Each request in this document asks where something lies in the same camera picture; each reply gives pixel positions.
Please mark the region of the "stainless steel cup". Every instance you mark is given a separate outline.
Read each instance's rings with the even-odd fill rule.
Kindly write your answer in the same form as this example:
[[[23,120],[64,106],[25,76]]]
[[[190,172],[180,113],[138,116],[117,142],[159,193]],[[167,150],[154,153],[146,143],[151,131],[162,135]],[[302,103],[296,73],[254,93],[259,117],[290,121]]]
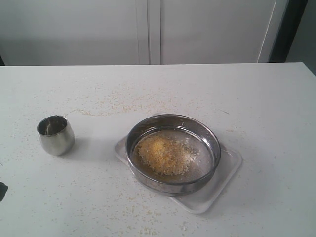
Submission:
[[[37,125],[37,133],[42,148],[53,156],[65,154],[75,143],[70,122],[61,115],[44,118]]]

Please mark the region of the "yellow grain mixture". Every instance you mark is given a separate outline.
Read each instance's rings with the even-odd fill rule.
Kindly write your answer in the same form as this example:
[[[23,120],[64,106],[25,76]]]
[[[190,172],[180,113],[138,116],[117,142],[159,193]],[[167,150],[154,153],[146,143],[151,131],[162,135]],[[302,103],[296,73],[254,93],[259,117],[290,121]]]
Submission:
[[[197,158],[187,144],[163,135],[143,138],[137,151],[144,165],[155,174],[167,176],[183,175]]]

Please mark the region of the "round steel mesh sieve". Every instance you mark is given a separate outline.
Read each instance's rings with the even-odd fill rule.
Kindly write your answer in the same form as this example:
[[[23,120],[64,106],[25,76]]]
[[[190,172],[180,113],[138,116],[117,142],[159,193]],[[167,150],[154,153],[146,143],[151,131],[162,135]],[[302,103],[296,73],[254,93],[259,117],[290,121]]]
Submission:
[[[146,137],[168,136],[187,144],[197,158],[183,175],[155,174],[141,162],[137,145]],[[137,123],[125,141],[127,162],[135,178],[145,187],[166,196],[184,196],[203,188],[220,163],[221,146],[216,135],[203,123],[183,115],[161,114]]]

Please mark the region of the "white cabinet doors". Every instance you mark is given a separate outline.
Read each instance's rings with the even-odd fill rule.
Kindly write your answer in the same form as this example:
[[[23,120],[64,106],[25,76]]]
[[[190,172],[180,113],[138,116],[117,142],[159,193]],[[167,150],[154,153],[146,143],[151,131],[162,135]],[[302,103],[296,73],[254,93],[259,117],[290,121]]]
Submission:
[[[6,65],[267,62],[285,0],[3,0]]]

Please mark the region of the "white plastic tray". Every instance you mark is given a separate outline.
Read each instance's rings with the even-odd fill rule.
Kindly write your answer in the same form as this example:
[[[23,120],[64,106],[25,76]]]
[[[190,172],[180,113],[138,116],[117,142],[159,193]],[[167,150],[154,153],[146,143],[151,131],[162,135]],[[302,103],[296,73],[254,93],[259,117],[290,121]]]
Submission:
[[[121,162],[129,167],[127,162],[127,155],[125,152],[126,137],[127,136],[123,137],[115,145],[115,155]],[[211,180],[203,188],[194,193],[184,196],[170,197],[174,202],[179,204],[189,213],[201,214],[206,212],[220,195],[220,193],[224,190],[226,185],[230,182],[230,180],[233,178],[234,174],[242,164],[241,154],[234,151],[230,147],[221,144],[220,146],[220,163]]]

